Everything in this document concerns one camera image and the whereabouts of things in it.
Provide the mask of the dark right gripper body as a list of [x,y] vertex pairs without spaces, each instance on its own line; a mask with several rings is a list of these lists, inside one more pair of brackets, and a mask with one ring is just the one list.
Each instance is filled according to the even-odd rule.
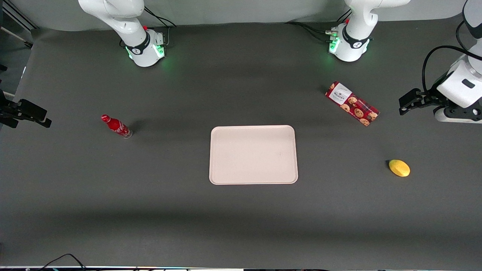
[[7,95],[0,91],[0,122],[2,125],[12,129],[17,128],[19,123],[19,105],[17,102],[7,98]]

